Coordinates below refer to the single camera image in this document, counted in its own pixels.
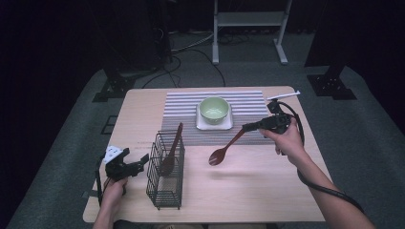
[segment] white tray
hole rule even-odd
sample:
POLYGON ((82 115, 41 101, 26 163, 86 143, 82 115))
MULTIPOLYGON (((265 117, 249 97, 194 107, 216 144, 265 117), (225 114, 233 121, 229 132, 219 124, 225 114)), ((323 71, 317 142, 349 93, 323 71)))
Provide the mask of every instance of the white tray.
POLYGON ((233 126, 232 107, 230 104, 228 115, 225 117, 224 121, 218 125, 211 125, 205 122, 200 114, 200 104, 197 105, 196 117, 197 128, 200 130, 229 130, 233 126))

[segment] gray placemat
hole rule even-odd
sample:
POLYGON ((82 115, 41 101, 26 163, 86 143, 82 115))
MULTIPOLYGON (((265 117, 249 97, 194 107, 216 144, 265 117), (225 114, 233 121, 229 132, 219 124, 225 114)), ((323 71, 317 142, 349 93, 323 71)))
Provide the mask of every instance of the gray placemat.
MULTIPOLYGON (((268 116, 261 91, 168 93, 161 129, 177 130, 183 123, 182 140, 185 146, 226 145, 242 128, 268 116), (197 105, 209 96, 224 98, 231 106, 233 127, 229 130, 199 130, 196 123, 197 105)), ((235 144, 267 145, 271 140, 258 132, 245 133, 235 144)))

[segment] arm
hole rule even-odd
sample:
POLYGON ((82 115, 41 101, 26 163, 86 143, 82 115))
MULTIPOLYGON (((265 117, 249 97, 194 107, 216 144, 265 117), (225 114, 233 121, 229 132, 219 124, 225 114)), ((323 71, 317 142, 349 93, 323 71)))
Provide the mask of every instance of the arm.
POLYGON ((123 187, 128 182, 128 179, 121 179, 117 182, 110 180, 105 188, 100 210, 93 225, 94 229, 112 229, 114 218, 119 210, 123 187))
MULTIPOLYGON (((288 160, 308 181, 339 191, 305 151, 296 125, 296 120, 292 118, 291 124, 282 135, 268 130, 260 132, 275 141, 276 153, 280 155, 283 152, 287 155, 288 160)), ((311 188, 309 190, 330 228, 374 228, 369 219, 351 203, 311 188)))

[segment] bowl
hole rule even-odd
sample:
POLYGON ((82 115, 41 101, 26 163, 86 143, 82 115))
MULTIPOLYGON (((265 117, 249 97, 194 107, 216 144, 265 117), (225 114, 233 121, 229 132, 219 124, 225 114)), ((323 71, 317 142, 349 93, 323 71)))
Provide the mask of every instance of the bowl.
POLYGON ((200 103, 199 107, 202 118, 211 125, 222 123, 229 113, 229 104, 221 97, 208 97, 200 103))

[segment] utensil holder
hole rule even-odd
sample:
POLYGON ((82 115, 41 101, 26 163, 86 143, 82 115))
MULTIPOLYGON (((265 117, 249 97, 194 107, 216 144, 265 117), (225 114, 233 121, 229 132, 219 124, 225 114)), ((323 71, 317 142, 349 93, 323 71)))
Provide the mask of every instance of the utensil holder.
POLYGON ((182 137, 174 154, 174 168, 170 175, 163 176, 160 167, 163 160, 169 155, 173 145, 176 131, 159 131, 152 144, 151 156, 148 166, 148 185, 146 194, 155 207, 181 207, 182 175, 184 164, 184 145, 182 137))

